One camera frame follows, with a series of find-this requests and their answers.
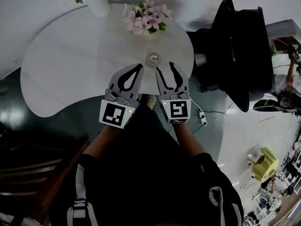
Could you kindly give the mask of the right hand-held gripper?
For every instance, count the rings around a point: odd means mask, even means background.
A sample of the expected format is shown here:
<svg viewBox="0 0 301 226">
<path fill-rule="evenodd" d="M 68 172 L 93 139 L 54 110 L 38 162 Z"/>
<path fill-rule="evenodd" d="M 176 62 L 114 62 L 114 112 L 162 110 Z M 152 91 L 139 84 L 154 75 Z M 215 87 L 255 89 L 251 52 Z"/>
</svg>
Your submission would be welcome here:
<svg viewBox="0 0 301 226">
<path fill-rule="evenodd" d="M 174 75 L 175 88 L 168 87 L 161 70 L 156 67 L 155 75 L 158 89 L 160 108 L 168 124 L 183 124 L 190 119 L 191 99 L 189 99 L 189 79 L 183 70 L 173 62 L 169 62 Z"/>
</svg>

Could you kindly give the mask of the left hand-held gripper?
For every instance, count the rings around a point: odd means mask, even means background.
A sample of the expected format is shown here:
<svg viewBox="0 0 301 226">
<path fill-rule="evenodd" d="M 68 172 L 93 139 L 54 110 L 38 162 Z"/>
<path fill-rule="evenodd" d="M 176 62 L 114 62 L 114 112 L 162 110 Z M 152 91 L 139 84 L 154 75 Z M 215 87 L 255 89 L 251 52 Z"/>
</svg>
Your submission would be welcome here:
<svg viewBox="0 0 301 226">
<path fill-rule="evenodd" d="M 99 122 L 123 129 L 134 115 L 144 74 L 142 64 L 128 65 L 113 74 L 101 101 Z"/>
</svg>

